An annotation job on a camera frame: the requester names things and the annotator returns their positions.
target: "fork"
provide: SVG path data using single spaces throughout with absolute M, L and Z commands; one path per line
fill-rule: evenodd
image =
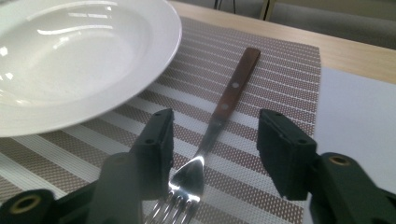
M 217 137 L 233 113 L 260 54 L 258 49 L 245 49 L 209 120 L 197 152 L 190 161 L 175 172 L 168 184 L 168 196 L 157 202 L 145 223 L 190 222 L 204 193 L 205 156 L 216 143 Z

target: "striped placemat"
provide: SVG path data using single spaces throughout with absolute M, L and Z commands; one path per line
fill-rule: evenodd
M 318 48 L 182 18 L 175 59 L 145 91 L 100 118 L 57 132 L 0 139 L 0 202 L 28 189 L 59 198 L 94 181 L 104 159 L 128 151 L 150 116 L 175 112 L 174 173 L 194 155 L 246 47 L 262 56 L 225 131 L 205 162 L 205 196 L 196 223 L 301 223 L 303 202 L 278 195 L 256 149 L 259 110 L 315 127 Z M 147 214 L 155 202 L 144 202 Z

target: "black clamp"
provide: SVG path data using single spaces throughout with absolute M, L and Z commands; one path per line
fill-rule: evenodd
M 353 159 L 316 153 L 317 143 L 290 119 L 260 112 L 257 149 L 277 191 L 288 200 L 306 200 L 316 224 L 394 224 L 396 196 L 379 189 Z

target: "wooden fork handle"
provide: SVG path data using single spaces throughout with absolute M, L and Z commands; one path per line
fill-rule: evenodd
M 247 48 L 233 72 L 225 91 L 221 95 L 212 117 L 227 120 L 235 109 L 242 91 L 246 87 L 260 57 L 258 49 Z
M 250 74 L 259 60 L 260 53 L 258 49 L 247 48 L 245 50 L 233 72 L 233 76 L 219 99 L 218 105 L 210 118 L 205 135 L 194 157 L 204 157 L 212 149 L 225 123 L 233 113 L 239 97 L 248 83 Z

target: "white plate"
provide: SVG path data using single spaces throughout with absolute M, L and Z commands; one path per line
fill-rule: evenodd
M 0 7 L 0 137 L 54 131 L 136 96 L 171 62 L 163 0 L 19 0 Z

